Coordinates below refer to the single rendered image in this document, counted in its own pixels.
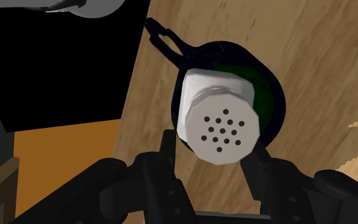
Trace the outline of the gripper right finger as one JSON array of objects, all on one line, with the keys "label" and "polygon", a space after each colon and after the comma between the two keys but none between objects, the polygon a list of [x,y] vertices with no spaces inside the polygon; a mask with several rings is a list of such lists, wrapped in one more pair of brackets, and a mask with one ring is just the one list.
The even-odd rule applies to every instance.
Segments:
[{"label": "gripper right finger", "polygon": [[260,142],[240,165],[271,224],[358,224],[358,181],[350,176],[326,169],[311,178]]}]

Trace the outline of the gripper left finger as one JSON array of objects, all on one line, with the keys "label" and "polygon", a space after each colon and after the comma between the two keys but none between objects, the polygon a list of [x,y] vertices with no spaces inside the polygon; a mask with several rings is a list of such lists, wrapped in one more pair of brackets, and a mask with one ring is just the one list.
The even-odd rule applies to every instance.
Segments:
[{"label": "gripper left finger", "polygon": [[174,174],[176,133],[164,130],[159,151],[132,165],[103,158],[10,224],[123,224],[143,211],[146,224],[198,224],[184,185]]}]

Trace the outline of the white salt shaker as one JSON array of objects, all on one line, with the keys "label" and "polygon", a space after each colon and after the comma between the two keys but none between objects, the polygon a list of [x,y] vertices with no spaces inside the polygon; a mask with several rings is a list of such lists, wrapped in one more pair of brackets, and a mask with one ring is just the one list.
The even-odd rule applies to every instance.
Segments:
[{"label": "white salt shaker", "polygon": [[253,84],[233,73],[189,69],[181,88],[177,135],[206,162],[237,163],[260,136],[254,97]]}]

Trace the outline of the black frying pan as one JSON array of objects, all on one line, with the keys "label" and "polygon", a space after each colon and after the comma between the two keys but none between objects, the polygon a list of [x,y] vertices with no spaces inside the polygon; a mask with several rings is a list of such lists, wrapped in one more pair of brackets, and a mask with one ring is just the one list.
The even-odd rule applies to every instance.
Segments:
[{"label": "black frying pan", "polygon": [[253,108],[259,116],[260,141],[268,146],[282,128],[286,115],[286,99],[277,77],[251,52],[229,41],[212,41],[200,46],[185,43],[172,30],[155,19],[145,19],[151,44],[178,69],[171,101],[171,119],[175,130],[184,76],[189,69],[207,69],[235,74],[253,84]]}]

